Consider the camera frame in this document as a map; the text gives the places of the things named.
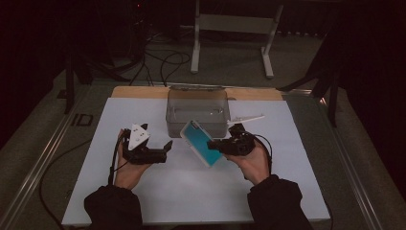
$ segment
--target clear plastic box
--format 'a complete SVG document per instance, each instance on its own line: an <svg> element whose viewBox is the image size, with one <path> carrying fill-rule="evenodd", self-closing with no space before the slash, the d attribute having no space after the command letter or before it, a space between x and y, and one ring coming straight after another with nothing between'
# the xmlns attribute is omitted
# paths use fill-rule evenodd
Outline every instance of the clear plastic box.
<svg viewBox="0 0 406 230"><path fill-rule="evenodd" d="M166 117L169 137L180 138L185 124L196 120L213 138L223 138L230 120L227 92L222 87L172 87Z"/></svg>

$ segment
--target gray floor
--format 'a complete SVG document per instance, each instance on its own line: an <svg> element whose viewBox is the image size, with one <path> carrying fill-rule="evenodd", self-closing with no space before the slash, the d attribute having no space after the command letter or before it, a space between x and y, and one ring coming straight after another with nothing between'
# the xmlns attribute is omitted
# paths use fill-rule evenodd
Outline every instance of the gray floor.
<svg viewBox="0 0 406 230"><path fill-rule="evenodd" d="M169 79L171 83L212 84L225 86L279 87L305 75L305 71L317 52L322 40L307 36L277 35L271 49L271 61L276 77L264 77L259 56L263 37L236 42L213 42L203 40L198 74L190 73L190 64L182 65ZM165 58L172 49L192 54L192 40L167 41L156 37L147 51ZM169 61L181 61L174 56ZM162 85L160 67L162 61L147 56L146 62L154 85ZM123 76L131 79L137 71L134 68ZM164 73L170 73L174 65L165 65ZM27 202L13 200L21 196L25 178L35 162L42 158L50 162L70 148L92 138L102 114L105 100L114 82L97 74L92 85L76 85L77 102L72 114L63 115L65 101L56 95L64 87L64 75L55 79L55 88L35 108L32 115L18 129L0 152L0 216L11 219L10 229L57 229L56 224L41 206L38 189L26 193ZM146 85L147 71L143 71L133 85ZM302 89L311 89L309 82ZM340 89L336 113L337 128L326 120L325 108L308 97L306 91L284 95L300 131L308 158L319 181L323 196L333 216L333 229L404 229L406 226L406 205L394 183L385 171L379 157L350 107L345 90ZM93 115L91 126L71 126L75 114ZM63 136L57 136L63 130ZM57 148L47 146L56 143ZM47 171L43 180L42 193L48 206L61 220L69 201L69 192L75 186L82 161L89 144L74 149L62 156ZM6 214L6 207L14 204L15 218ZM315 229L330 229L330 220L312 223ZM212 225L211 229L238 229L246 226ZM194 226L193 229L210 229L208 226Z"/></svg>

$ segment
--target person's right hand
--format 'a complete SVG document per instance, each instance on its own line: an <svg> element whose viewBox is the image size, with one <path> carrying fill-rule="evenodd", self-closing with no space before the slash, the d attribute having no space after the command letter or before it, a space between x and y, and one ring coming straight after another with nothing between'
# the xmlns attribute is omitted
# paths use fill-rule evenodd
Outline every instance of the person's right hand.
<svg viewBox="0 0 406 230"><path fill-rule="evenodd" d="M123 134L123 130L120 130L119 137ZM140 182L143 173L151 166L147 165L133 165L127 163L123 158L123 141L119 145L119 162L118 167L120 167L116 172L116 179L114 180L114 185L120 188L125 188L132 190Z"/></svg>
<svg viewBox="0 0 406 230"><path fill-rule="evenodd" d="M257 141L255 141L255 145L254 149L246 156L223 155L239 166L245 178L257 185L269 177L269 167L266 150Z"/></svg>

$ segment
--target white table surface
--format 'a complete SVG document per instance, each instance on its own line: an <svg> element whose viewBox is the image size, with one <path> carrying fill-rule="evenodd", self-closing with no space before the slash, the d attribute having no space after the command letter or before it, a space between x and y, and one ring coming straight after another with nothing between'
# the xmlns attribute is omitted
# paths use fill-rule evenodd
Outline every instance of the white table surface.
<svg viewBox="0 0 406 230"><path fill-rule="evenodd" d="M231 117L265 115L244 124L266 137L273 148L273 173L295 181L302 190L308 219L329 219L305 148L284 101L229 101ZM108 99L62 224L89 224L84 199L107 184L120 128L148 124L147 146L161 149L171 140L165 113L166 99ZM251 183L239 168L221 158L211 168L203 165L183 139L173 138L167 163L154 164L133 192L140 198L144 224L234 223L252 221L247 203Z"/></svg>

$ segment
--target metal rail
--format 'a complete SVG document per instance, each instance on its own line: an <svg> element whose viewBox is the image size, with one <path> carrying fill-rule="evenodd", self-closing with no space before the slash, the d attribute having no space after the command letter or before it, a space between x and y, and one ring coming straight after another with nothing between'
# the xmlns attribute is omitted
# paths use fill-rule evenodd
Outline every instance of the metal rail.
<svg viewBox="0 0 406 230"><path fill-rule="evenodd" d="M297 95L297 96L310 96L311 90L301 90L301 89L294 89L289 92L282 93L283 95ZM351 158L349 153L344 145L340 134L338 133L337 129L331 125L330 120L327 116L327 103L324 98L320 99L320 102L317 103L320 113L323 118L323 123L326 125L327 130L329 130L331 136L334 139L334 144L338 149L338 156L340 158L341 163L343 164L344 173L349 180L351 185L352 191L355 195L355 198L358 202L358 205L361 209L361 212L364 216L368 227L371 230L382 230L382 224L379 220L377 213L375 212L371 199L365 189L364 185L361 182L360 177L358 176L358 172L355 169L354 165L352 164Z"/></svg>
<svg viewBox="0 0 406 230"><path fill-rule="evenodd" d="M30 200L36 185L39 182L39 179L44 174L45 169L51 163L53 156L63 139L63 136L66 133L67 128L75 114L75 111L78 107L79 101L84 98L85 93L87 92L87 87L81 87L77 95L78 102L75 103L70 113L63 116L62 120L59 122L56 127L55 132L53 133L50 141L42 151L41 155L35 162L34 166L31 168L26 178L24 179L21 187L18 189L17 194L15 195L13 201L7 208L5 214L0 219L0 229L13 229L16 224L19 216L21 215L24 207L27 202Z"/></svg>

